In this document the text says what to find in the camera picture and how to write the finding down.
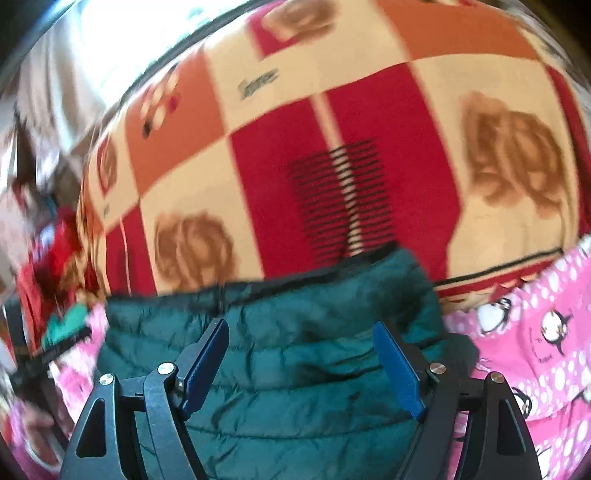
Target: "brown rose print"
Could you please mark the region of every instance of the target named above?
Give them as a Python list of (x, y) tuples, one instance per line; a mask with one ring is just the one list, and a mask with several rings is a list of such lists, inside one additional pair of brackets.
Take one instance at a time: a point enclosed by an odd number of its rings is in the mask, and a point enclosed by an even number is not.
[(196, 291), (235, 276), (232, 240), (207, 213), (160, 215), (154, 251), (158, 272), (175, 291)]
[(117, 182), (117, 152), (109, 137), (105, 138), (96, 152), (96, 167), (103, 195)]
[(562, 152), (548, 126), (479, 92), (468, 95), (463, 110), (472, 191), (491, 206), (513, 206), (528, 196), (541, 218), (559, 213)]
[(335, 26), (335, 0), (287, 0), (262, 19), (262, 26), (280, 41), (301, 42), (326, 35)]

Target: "pink fabric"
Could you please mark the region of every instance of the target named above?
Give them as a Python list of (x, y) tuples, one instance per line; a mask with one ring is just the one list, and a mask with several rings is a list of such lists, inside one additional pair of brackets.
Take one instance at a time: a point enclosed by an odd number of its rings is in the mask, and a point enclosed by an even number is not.
[(82, 409), (93, 388), (93, 374), (100, 347), (105, 343), (109, 322), (102, 305), (96, 305), (86, 318), (92, 329), (90, 339), (78, 343), (59, 360), (59, 373), (55, 377), (64, 403), (74, 422), (78, 422)]
[[(591, 446), (591, 237), (538, 280), (444, 318), (480, 350), (472, 373), (504, 374), (526, 418), (543, 478), (567, 480)], [(466, 430), (459, 414), (456, 434)], [(462, 444), (452, 445), (453, 478)]]

